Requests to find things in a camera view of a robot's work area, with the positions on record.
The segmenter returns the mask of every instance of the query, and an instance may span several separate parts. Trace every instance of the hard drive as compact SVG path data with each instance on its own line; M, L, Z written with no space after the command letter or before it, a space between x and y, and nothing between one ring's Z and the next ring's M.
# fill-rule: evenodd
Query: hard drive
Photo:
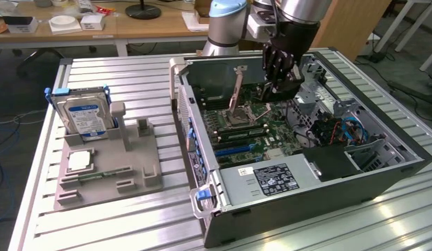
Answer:
M45 89L45 98L53 105L68 134L80 134L84 141L108 138L114 128L110 115L108 86L93 88Z

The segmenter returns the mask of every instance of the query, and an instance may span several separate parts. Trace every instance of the power supply label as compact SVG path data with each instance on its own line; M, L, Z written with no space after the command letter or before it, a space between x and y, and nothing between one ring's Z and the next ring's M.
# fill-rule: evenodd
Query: power supply label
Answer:
M254 175L266 196L300 188L286 164L254 169Z

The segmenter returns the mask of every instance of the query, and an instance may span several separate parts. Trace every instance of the blue hard drive label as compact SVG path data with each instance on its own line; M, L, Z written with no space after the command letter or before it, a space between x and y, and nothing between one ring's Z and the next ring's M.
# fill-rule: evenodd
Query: blue hard drive label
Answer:
M93 137L105 133L105 124L97 105L69 107L68 111L76 129L82 136Z
M266 196L300 188L286 164L254 169L254 175Z

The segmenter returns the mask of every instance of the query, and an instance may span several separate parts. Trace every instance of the sticker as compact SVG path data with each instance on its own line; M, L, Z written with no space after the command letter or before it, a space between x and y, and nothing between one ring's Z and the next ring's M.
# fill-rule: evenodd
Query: sticker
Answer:
M94 35L93 38L113 38L113 35Z
M68 110L76 129L81 135L97 136L105 133L104 121L97 115L97 105L74 106L69 107Z
M252 130L249 131L249 135L254 135L257 133L262 133L265 129Z
M228 136L228 139L236 139L236 138L242 138L242 137L246 137L248 136L248 133L244 133L244 134L237 134L237 135L232 135L232 136Z
M254 175L266 196L300 188L286 164L254 169Z
M244 175L248 175L248 174L253 174L254 173L252 171L252 166L244 167L244 168L238 168L237 171L238 171L238 175L240 176L244 176Z

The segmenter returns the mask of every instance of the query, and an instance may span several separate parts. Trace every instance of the white box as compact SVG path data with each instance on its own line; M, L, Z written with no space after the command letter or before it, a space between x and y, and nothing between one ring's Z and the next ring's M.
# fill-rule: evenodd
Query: white box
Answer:
M68 34L82 31L76 18L70 16L56 16L49 20L50 32L53 35Z
M104 25L105 21L101 15L90 15L82 17L82 30L104 30Z
M10 33L34 33L38 26L34 17L6 17L5 23Z
M380 42L380 37L374 33L370 33L368 37L368 41L362 46L358 56L370 56L373 52L373 48L376 48L378 42Z

